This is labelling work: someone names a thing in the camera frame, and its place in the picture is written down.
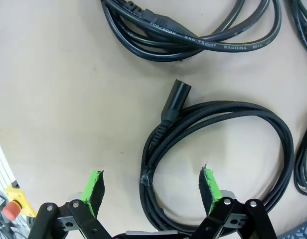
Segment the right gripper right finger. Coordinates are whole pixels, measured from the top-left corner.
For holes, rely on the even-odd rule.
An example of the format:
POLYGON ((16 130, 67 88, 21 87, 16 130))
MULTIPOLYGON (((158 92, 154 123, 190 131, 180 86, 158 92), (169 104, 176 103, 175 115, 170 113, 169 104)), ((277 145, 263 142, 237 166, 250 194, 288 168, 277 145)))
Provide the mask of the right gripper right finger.
POLYGON ((261 200, 244 204, 223 196, 212 170, 202 167, 199 191, 206 218, 190 236, 192 239, 219 239, 237 232, 242 239, 276 239, 277 235, 261 200))

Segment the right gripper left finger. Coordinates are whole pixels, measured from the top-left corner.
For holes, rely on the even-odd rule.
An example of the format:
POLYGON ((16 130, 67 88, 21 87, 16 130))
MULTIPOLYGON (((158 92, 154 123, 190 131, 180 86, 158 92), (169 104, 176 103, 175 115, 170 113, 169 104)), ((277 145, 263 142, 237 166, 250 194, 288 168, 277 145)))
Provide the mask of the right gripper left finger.
POLYGON ((29 233, 30 239, 64 239, 70 231, 79 231, 85 239, 110 239, 97 220, 105 194, 103 171, 93 171, 79 199, 59 207, 47 202, 40 206, 29 233))

